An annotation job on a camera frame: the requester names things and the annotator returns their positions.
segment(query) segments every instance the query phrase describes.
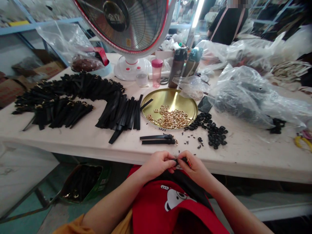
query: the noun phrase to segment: yellow pliers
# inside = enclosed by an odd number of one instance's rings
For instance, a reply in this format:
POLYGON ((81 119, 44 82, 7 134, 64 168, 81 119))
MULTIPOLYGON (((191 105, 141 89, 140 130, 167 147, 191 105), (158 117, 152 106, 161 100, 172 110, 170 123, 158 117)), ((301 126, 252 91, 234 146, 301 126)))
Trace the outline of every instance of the yellow pliers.
POLYGON ((297 136, 295 137, 294 141, 295 141, 295 144, 298 148, 302 148, 302 145, 300 144, 300 140, 303 140, 310 147, 310 151, 312 153, 311 142, 308 139, 306 139, 305 137, 303 137, 302 133, 297 133, 297 136))

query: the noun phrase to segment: fan base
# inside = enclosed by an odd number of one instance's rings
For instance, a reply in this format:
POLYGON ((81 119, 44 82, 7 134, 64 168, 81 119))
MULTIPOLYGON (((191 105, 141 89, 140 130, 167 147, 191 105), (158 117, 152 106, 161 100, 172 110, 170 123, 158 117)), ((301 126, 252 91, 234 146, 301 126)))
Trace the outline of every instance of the fan base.
POLYGON ((135 81, 138 74, 150 74, 152 72, 152 64, 146 58, 139 58, 136 61, 122 56, 117 65, 114 66, 115 76, 124 81, 135 81))

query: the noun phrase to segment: fan grille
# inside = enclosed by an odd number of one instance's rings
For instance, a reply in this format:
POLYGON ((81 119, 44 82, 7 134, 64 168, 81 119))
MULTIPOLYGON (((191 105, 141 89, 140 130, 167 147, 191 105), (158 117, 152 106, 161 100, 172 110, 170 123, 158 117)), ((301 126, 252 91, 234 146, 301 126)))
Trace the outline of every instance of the fan grille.
POLYGON ((162 32, 168 11, 167 0, 123 1, 130 21, 124 31, 118 32, 109 25, 104 15, 103 5, 107 0, 75 2, 102 38, 114 48, 126 53, 139 53, 151 48, 162 32))

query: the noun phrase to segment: black shirt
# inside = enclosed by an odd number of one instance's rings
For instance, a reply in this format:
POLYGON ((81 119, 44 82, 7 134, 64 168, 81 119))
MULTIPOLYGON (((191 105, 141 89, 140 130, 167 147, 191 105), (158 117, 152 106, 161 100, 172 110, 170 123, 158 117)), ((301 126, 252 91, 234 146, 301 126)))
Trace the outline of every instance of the black shirt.
MULTIPOLYGON (((216 16, 212 25, 209 28, 209 31, 212 32, 212 35, 215 31, 215 28, 218 25, 218 22, 222 16, 224 10, 225 10, 225 8, 222 8, 219 11, 218 15, 216 16)), ((237 25, 240 21, 240 16, 241 16, 242 10, 243 9, 241 9, 241 8, 229 8, 227 10, 227 12, 225 13, 214 37, 212 38, 212 42, 217 42, 217 43, 221 43, 221 44, 225 44, 225 45, 230 45, 232 43, 236 29, 237 29, 237 25)), ((239 33, 241 31, 241 28, 243 27, 247 17, 248 17, 248 9, 245 10, 243 20, 241 22, 241 26, 238 29, 237 33, 239 33)))

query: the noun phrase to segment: hand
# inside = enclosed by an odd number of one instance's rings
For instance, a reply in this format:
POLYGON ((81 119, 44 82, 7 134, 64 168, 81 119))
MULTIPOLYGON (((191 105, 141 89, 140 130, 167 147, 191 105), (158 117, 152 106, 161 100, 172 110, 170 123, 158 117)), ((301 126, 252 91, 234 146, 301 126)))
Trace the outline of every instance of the hand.
POLYGON ((168 151, 157 151, 150 156, 150 159, 138 169, 146 182, 160 176, 165 170, 168 169, 170 173, 175 172, 176 162, 171 160, 175 159, 168 151))
POLYGON ((189 175, 189 177, 200 187, 204 188, 207 191, 207 186, 211 183, 213 175, 207 170, 202 161, 194 156, 190 151, 186 150, 179 154, 178 162, 180 167, 189 175), (181 158, 187 157, 191 164, 190 168, 181 158))

